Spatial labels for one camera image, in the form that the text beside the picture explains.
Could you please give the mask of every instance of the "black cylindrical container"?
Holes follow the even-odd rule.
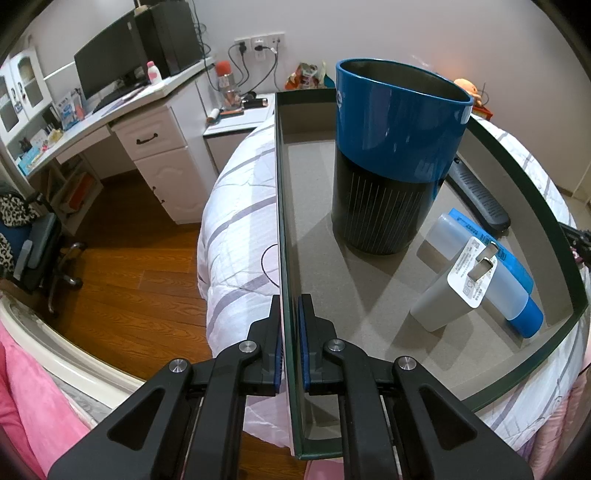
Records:
[[[452,82],[385,60],[337,65],[332,219],[351,246],[404,249],[452,164],[472,98]]]

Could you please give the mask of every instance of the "metal screw cap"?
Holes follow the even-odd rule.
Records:
[[[398,359],[398,366],[403,370],[414,370],[417,361],[411,356],[402,356]]]
[[[340,352],[344,350],[345,342],[339,338],[335,338],[326,342],[326,347],[328,348],[328,350],[331,350],[333,352]]]
[[[252,340],[244,340],[238,345],[238,348],[243,353],[251,353],[256,350],[256,342],[253,342]]]
[[[169,370],[174,374],[179,374],[187,369],[188,363],[182,358],[175,358],[168,364]]]

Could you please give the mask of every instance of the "black remote control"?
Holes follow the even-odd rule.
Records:
[[[500,236],[511,226],[505,209],[458,157],[454,158],[446,180],[489,234]]]

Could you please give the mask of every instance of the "pink blanket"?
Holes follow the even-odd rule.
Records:
[[[0,322],[0,425],[24,462],[44,479],[89,429],[43,367]]]

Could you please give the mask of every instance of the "white comforter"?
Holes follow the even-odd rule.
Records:
[[[513,155],[556,218],[574,226],[555,185],[527,149],[490,122],[478,121]],[[207,300],[207,341],[214,356],[244,340],[250,324],[268,316],[271,297],[279,293],[275,285],[279,283],[276,244],[275,129],[271,118],[236,149],[203,213],[197,266],[199,291]],[[275,284],[263,273],[261,263]],[[587,268],[582,269],[582,276],[589,293]],[[589,309],[542,366],[478,412],[479,417],[514,449],[519,449],[569,392],[581,369],[588,333]],[[275,398],[248,398],[246,432],[278,446],[291,447],[289,422],[285,391]]]

